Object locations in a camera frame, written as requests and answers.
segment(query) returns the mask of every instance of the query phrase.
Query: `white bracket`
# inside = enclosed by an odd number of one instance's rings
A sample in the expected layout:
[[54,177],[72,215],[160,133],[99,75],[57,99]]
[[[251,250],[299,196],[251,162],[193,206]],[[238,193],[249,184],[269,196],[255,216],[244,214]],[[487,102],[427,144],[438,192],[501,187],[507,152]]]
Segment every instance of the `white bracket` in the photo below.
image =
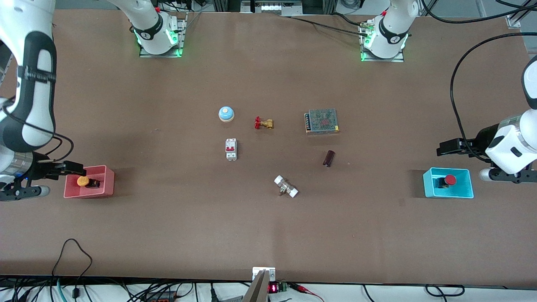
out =
[[276,281],[276,268],[266,268],[266,267],[253,267],[252,268],[252,280],[257,276],[257,273],[261,270],[267,270],[270,273],[270,281]]

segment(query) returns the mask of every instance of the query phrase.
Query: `table surface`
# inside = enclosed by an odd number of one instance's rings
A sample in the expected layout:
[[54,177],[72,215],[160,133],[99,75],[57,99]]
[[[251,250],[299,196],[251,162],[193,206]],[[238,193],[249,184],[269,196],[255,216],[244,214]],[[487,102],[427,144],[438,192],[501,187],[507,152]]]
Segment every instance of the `table surface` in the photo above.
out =
[[[482,162],[435,150],[460,136],[457,60],[509,32],[505,20],[418,18],[404,63],[360,62],[356,36],[273,15],[203,14],[181,59],[138,58],[120,11],[58,10],[54,23],[57,131],[75,141],[70,160],[115,171],[115,194],[67,200],[63,181],[41,181],[48,197],[0,204],[2,273],[49,274],[72,237],[93,256],[89,275],[247,280],[265,265],[303,282],[537,285],[537,186],[482,182]],[[468,136],[527,109],[527,61],[515,37],[462,64]],[[236,112],[226,124],[224,105]],[[327,107],[340,133],[306,136],[303,114]],[[274,129],[255,130],[255,116]],[[475,198],[425,198],[430,167],[468,168]],[[278,196],[278,175],[296,198]],[[57,274],[87,264],[69,245]]]

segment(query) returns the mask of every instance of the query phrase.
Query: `red plastic box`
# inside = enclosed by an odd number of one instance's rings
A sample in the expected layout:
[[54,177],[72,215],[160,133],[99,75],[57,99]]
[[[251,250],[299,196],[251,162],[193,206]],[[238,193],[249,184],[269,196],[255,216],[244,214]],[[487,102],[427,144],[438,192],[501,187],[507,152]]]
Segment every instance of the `red plastic box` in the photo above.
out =
[[79,186],[76,184],[79,175],[67,175],[63,198],[83,199],[114,194],[114,171],[107,166],[84,167],[84,169],[86,169],[87,177],[100,181],[100,186],[98,188]]

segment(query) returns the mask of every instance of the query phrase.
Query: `white cap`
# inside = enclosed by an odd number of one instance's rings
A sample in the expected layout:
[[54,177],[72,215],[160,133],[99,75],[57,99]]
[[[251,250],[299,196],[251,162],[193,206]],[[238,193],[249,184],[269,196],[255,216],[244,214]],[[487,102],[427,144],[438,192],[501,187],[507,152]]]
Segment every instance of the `white cap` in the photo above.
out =
[[280,184],[282,180],[284,180],[283,176],[278,175],[278,177],[276,177],[276,179],[274,180],[274,182],[275,182],[276,184]]
[[299,191],[296,188],[294,188],[293,190],[291,190],[291,192],[289,192],[289,196],[294,198],[298,193]]

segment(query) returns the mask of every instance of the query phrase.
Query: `blue bin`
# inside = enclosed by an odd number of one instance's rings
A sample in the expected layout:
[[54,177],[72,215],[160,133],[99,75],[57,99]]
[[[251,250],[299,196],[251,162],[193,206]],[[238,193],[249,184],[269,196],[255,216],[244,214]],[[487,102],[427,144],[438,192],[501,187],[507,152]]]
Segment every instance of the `blue bin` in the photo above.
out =
[[[457,178],[457,183],[447,188],[440,188],[437,185],[438,179],[449,174]],[[474,198],[468,169],[431,168],[423,174],[423,187],[425,197],[428,198]]]

